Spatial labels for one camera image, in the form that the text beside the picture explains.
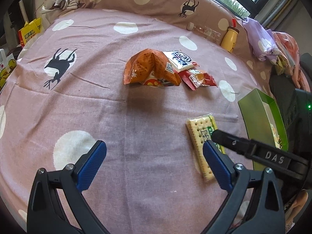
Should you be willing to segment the yellow bottle brown cap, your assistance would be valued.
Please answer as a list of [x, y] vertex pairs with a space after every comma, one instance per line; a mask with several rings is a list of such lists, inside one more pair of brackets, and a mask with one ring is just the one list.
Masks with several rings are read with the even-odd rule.
[[225, 36], [221, 41], [221, 47], [227, 50], [229, 53], [232, 53], [236, 45], [238, 34], [239, 30], [237, 28], [229, 26]]

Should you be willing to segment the white blue snack packet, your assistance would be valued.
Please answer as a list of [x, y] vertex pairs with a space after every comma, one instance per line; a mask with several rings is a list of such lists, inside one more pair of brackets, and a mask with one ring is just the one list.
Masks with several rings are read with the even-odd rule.
[[169, 59], [176, 72], [181, 72], [198, 66], [198, 64], [181, 50], [172, 50], [163, 52]]

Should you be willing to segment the brown polka-dot pillow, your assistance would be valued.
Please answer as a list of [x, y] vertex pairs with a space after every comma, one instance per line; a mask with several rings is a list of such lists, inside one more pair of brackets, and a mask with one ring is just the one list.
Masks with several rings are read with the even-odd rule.
[[209, 27], [224, 37], [234, 14], [215, 0], [81, 0], [84, 9], [110, 9], [149, 16], [186, 28]]

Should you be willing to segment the orange snack bag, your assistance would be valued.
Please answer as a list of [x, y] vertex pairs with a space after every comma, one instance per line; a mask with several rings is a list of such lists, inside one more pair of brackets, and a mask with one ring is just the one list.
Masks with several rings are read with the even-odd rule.
[[179, 86], [181, 78], [162, 51], [145, 49], [126, 63], [123, 83], [140, 83], [154, 87]]

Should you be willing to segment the purple polka-dot cloth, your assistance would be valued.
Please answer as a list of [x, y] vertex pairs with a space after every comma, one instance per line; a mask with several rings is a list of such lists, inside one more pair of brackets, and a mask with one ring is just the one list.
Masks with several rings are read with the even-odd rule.
[[269, 60], [273, 65], [276, 65], [281, 51], [271, 34], [258, 21], [252, 18], [245, 18], [243, 27], [247, 32], [247, 39], [254, 55], [260, 61]]

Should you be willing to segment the red small snack packet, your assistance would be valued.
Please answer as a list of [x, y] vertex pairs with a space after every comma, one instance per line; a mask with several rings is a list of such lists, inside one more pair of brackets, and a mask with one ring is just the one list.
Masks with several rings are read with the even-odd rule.
[[178, 73], [182, 81], [193, 91], [199, 87], [217, 87], [215, 79], [207, 72], [198, 69], [187, 69]]

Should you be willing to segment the yellow box on floor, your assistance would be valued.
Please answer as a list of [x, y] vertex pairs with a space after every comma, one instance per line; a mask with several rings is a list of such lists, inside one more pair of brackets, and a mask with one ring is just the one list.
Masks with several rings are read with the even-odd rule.
[[30, 23], [25, 23], [24, 27], [18, 31], [19, 41], [22, 47], [30, 41], [35, 35], [41, 32], [42, 19], [34, 19]]

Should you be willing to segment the pink yellow clothes pile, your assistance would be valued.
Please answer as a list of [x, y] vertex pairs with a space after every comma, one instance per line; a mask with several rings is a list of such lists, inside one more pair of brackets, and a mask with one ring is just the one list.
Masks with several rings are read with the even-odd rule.
[[285, 73], [291, 76], [296, 88], [310, 92], [308, 80], [300, 66], [299, 46], [294, 37], [285, 32], [272, 32], [274, 40], [287, 59]]

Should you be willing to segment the clear glass jar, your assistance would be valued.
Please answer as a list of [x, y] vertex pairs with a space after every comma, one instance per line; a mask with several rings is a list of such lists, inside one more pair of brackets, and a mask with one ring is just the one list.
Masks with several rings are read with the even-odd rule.
[[209, 41], [211, 41], [217, 45], [220, 44], [221, 34], [219, 32], [212, 30], [209, 27], [195, 25], [194, 23], [189, 22], [187, 25], [187, 30], [191, 31], [191, 32], [195, 32], [196, 34], [199, 34], [203, 38], [205, 38], [205, 39], [207, 39], [207, 40], [209, 40]]

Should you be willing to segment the pink polka-dot bed sheet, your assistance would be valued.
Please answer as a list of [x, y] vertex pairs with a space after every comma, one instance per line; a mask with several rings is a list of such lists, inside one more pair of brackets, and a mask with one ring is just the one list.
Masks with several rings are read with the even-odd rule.
[[[146, 49], [181, 50], [217, 87], [124, 85], [123, 71]], [[96, 141], [107, 157], [83, 193], [111, 233], [200, 233], [226, 197], [203, 181], [186, 121], [212, 114], [241, 137], [238, 101], [269, 92], [271, 65], [248, 47], [228, 53], [150, 17], [81, 9], [41, 35], [1, 92], [1, 196], [21, 227], [39, 168], [61, 170]]]

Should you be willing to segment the dark grey cushion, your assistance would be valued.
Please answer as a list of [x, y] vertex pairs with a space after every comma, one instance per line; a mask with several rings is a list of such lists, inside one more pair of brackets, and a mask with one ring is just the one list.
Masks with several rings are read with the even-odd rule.
[[300, 57], [301, 71], [308, 81], [308, 89], [295, 87], [291, 77], [271, 72], [269, 80], [285, 126], [289, 151], [298, 155], [311, 152], [311, 55]]

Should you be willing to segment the green white cardboard box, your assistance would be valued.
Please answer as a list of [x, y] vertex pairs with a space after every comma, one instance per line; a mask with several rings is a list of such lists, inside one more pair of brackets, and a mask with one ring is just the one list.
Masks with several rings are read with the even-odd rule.
[[276, 101], [255, 88], [238, 101], [249, 139], [288, 151], [289, 143]]

